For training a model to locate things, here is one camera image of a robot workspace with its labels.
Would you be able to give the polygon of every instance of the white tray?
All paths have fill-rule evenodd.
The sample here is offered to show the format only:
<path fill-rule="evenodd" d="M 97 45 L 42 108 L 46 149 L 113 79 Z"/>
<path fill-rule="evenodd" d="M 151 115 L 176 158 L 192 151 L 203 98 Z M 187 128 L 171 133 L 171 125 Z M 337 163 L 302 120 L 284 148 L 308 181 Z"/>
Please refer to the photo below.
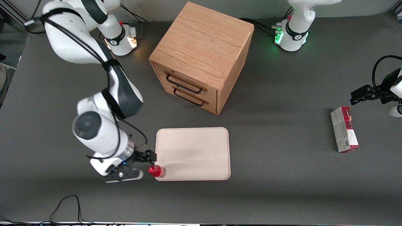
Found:
<path fill-rule="evenodd" d="M 166 168 L 158 181 L 217 181 L 230 177 L 229 133 L 226 128 L 160 129 L 157 161 Z"/>

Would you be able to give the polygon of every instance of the wooden cabinet top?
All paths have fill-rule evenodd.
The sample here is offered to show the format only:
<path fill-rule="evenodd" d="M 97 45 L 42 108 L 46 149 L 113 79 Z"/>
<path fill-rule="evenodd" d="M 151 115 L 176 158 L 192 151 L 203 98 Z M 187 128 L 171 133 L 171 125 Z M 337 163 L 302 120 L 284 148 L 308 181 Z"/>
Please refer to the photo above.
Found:
<path fill-rule="evenodd" d="M 149 60 L 221 90 L 254 26 L 187 2 Z"/>

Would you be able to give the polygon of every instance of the drawer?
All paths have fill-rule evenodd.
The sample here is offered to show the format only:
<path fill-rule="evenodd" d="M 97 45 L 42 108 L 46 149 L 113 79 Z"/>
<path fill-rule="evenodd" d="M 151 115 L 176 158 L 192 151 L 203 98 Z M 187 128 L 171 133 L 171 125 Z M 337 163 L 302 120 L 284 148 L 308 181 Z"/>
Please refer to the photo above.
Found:
<path fill-rule="evenodd" d="M 168 92 L 182 100 L 185 100 L 189 103 L 192 103 L 193 105 L 198 106 L 204 110 L 207 110 L 211 113 L 216 114 L 216 103 L 215 102 L 208 101 L 208 100 L 202 99 L 200 97 L 197 97 L 196 95 L 194 95 L 190 92 L 187 92 L 186 90 L 183 90 L 176 86 L 169 86 L 166 89 L 166 92 Z"/>
<path fill-rule="evenodd" d="M 172 72 L 172 70 L 169 70 L 160 65 L 154 64 L 154 67 L 165 89 L 170 86 L 175 86 L 181 88 L 181 90 L 188 91 L 196 97 L 201 97 L 202 99 L 216 103 L 216 89 L 213 89 L 206 85 L 199 85 L 196 81 L 191 81 L 183 78 L 182 76 L 177 75 L 177 73 Z"/>

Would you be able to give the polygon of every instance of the gray table surface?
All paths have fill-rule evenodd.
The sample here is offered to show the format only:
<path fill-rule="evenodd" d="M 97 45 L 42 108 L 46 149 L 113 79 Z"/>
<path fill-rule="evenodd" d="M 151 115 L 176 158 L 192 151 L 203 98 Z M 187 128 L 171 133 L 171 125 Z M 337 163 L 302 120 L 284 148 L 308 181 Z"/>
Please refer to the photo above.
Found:
<path fill-rule="evenodd" d="M 307 43 L 292 53 L 256 30 L 220 116 L 165 93 L 160 85 L 148 56 L 169 25 L 145 24 L 139 48 L 117 57 L 145 100 L 128 121 L 148 135 L 151 149 L 162 128 L 226 127 L 231 177 L 158 182 L 146 175 L 104 183 L 71 123 L 77 101 L 105 87 L 105 73 L 99 65 L 61 60 L 45 35 L 30 35 L 0 110 L 1 215 L 46 220 L 61 198 L 77 194 L 88 221 L 402 223 L 401 119 L 389 117 L 388 106 L 379 101 L 353 106 L 361 149 L 339 154 L 329 117 L 332 109 L 350 105 L 351 91 L 370 83 L 378 58 L 402 54 L 393 13 L 318 18 Z M 378 80 L 400 64 L 381 63 Z M 73 199 L 55 220 L 76 220 Z"/>

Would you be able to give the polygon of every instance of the red bottle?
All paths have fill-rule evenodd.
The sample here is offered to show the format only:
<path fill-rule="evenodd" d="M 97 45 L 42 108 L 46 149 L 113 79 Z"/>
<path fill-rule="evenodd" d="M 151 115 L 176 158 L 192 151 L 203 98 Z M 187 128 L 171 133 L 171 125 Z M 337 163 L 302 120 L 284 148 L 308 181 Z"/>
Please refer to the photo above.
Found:
<path fill-rule="evenodd" d="M 154 165 L 148 168 L 148 172 L 154 177 L 164 177 L 166 174 L 165 167 Z"/>

